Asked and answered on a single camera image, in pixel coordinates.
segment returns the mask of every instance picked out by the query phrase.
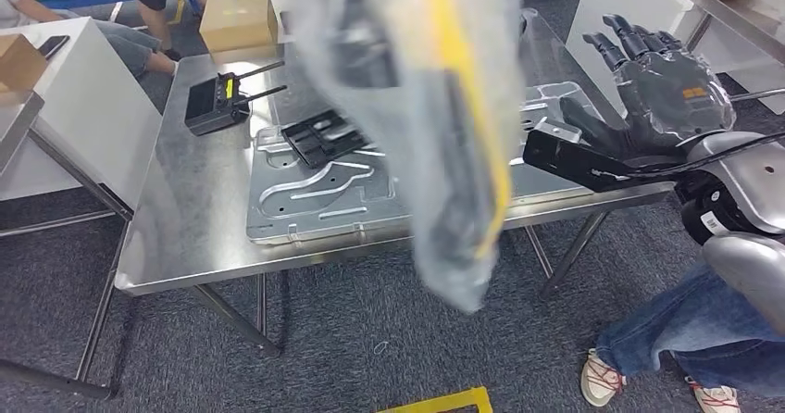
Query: yellow tape marking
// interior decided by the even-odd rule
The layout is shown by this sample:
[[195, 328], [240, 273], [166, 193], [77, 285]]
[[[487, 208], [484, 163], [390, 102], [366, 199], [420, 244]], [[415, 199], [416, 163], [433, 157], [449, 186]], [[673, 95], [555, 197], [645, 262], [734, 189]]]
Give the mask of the yellow tape marking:
[[477, 406], [479, 413], [493, 413], [491, 399], [485, 387], [470, 388], [464, 392], [426, 399], [407, 406], [383, 410], [379, 413], [441, 413], [461, 407]]
[[477, 63], [472, 55], [470, 42], [461, 30], [455, 0], [428, 0], [436, 36], [436, 47], [442, 65], [457, 73], [458, 85], [467, 100], [469, 114], [474, 121], [475, 131], [480, 136], [480, 145], [491, 170], [493, 189], [496, 192], [493, 219], [477, 248], [476, 257], [485, 256], [493, 247], [505, 223], [507, 206], [512, 196], [512, 185], [507, 170], [509, 160], [499, 149], [496, 137], [488, 124], [491, 116], [482, 96]]
[[177, 0], [177, 11], [174, 12], [174, 18], [168, 22], [167, 25], [180, 24], [182, 21], [182, 10], [185, 8], [185, 0]]

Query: stainless steel table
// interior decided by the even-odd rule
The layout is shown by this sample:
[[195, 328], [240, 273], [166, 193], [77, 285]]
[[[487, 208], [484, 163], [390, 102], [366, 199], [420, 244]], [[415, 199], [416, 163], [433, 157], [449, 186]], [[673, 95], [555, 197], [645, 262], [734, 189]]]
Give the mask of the stainless steel table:
[[[521, 60], [529, 84], [574, 81], [607, 120], [619, 116], [604, 100], [564, 45], [534, 10], [525, 10], [529, 26], [521, 45]], [[140, 205], [128, 229], [115, 285], [133, 295], [172, 288], [191, 288], [247, 339], [271, 355], [278, 348], [264, 332], [264, 273], [315, 265], [371, 251], [409, 247], [405, 228], [360, 231], [328, 238], [274, 246], [252, 244], [245, 235], [252, 141], [260, 129], [314, 115], [325, 104], [304, 99], [313, 91], [297, 68], [291, 48], [282, 48], [286, 67], [243, 80], [249, 94], [286, 84], [289, 89], [253, 103], [252, 116], [230, 129], [193, 136], [183, 123], [189, 87], [216, 71], [244, 73], [279, 58], [246, 57], [216, 65], [210, 56], [184, 58], [171, 93], [150, 161]], [[546, 275], [547, 294], [564, 277], [608, 211], [655, 202], [671, 186], [667, 183], [605, 194], [593, 194], [570, 181], [529, 168], [529, 188], [518, 193], [509, 209], [506, 228], [527, 227]], [[580, 236], [563, 262], [552, 269], [532, 226], [589, 215]], [[245, 276], [258, 281], [257, 327], [229, 306], [208, 284]]]
[[[93, 181], [78, 165], [58, 149], [55, 143], [47, 140], [46, 137], [36, 130], [35, 120], [38, 118], [43, 106], [44, 100], [33, 92], [0, 94], [0, 175], [6, 170], [6, 166], [24, 140], [29, 138], [54, 159], [60, 167], [70, 173], [82, 186], [103, 202], [108, 209], [28, 226], [3, 229], [0, 230], [0, 237], [43, 231], [115, 214], [120, 215], [126, 221], [131, 220], [132, 212], [119, 199]], [[87, 377], [93, 363], [95, 348], [98, 346], [101, 331], [106, 323], [106, 313], [109, 310], [109, 304], [112, 299], [112, 281], [115, 278], [120, 245], [118, 244], [114, 261], [106, 276], [104, 290], [98, 302], [98, 309], [95, 312], [93, 324], [87, 337], [87, 344], [84, 347], [75, 378], [71, 379], [40, 369], [33, 369], [2, 358], [0, 358], [0, 376], [96, 398], [106, 399], [114, 393], [112, 387], [88, 383]]]
[[[755, 12], [750, 3], [753, 0], [692, 0], [702, 9], [704, 16], [695, 31], [685, 42], [689, 50], [694, 49], [704, 37], [712, 20], [725, 24], [755, 47], [766, 52], [785, 65], [785, 22]], [[731, 101], [752, 100], [785, 94], [785, 88], [752, 94], [732, 96]]]

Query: floor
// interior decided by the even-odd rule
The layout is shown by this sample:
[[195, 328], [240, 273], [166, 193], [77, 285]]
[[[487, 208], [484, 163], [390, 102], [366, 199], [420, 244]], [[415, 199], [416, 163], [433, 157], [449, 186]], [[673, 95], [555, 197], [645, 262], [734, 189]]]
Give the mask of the floor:
[[[578, 0], [526, 1], [566, 37]], [[123, 10], [119, 21], [133, 25], [131, 7]], [[184, 17], [176, 45], [191, 55], [199, 49], [198, 21]], [[732, 81], [727, 86], [738, 89]], [[145, 78], [143, 87], [161, 108], [166, 79]], [[737, 110], [743, 129], [785, 129], [785, 120], [756, 102]], [[81, 191], [45, 195], [4, 202], [0, 222], [94, 206]], [[424, 290], [408, 253], [273, 274], [268, 322], [283, 348], [280, 358], [261, 356], [183, 290], [138, 298], [118, 293], [91, 376], [116, 385], [114, 399], [2, 382], [0, 410], [376, 411], [482, 385], [495, 411], [594, 411], [580, 396], [578, 375], [596, 334], [677, 282], [698, 257], [678, 209], [669, 198], [612, 214], [547, 302], [536, 295], [544, 277], [526, 234], [506, 232], [487, 306], [473, 316]], [[538, 228], [552, 257], [580, 222]], [[102, 219], [0, 239], [0, 357], [75, 373], [120, 226]], [[251, 317], [253, 285], [240, 279], [215, 287]], [[698, 411], [683, 376], [666, 359], [662, 371], [632, 379], [606, 410]], [[741, 405], [785, 411], [785, 401], [748, 393]]]

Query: smartphone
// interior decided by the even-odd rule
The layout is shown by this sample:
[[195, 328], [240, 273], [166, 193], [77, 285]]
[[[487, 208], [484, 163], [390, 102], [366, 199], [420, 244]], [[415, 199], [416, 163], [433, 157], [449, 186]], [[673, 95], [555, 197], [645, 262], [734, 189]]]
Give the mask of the smartphone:
[[68, 35], [50, 36], [48, 40], [41, 44], [41, 47], [38, 48], [38, 52], [48, 60], [54, 56], [69, 39], [70, 36]]

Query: white cabinet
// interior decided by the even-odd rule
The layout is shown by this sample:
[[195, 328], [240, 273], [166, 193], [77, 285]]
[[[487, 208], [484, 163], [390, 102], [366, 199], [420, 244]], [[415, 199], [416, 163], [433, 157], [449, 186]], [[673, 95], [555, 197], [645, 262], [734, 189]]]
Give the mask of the white cabinet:
[[[91, 19], [0, 31], [20, 32], [33, 45], [52, 35], [70, 36], [34, 88], [44, 99], [36, 127], [93, 180], [136, 208], [161, 115]], [[0, 180], [0, 200], [76, 186], [27, 141]]]

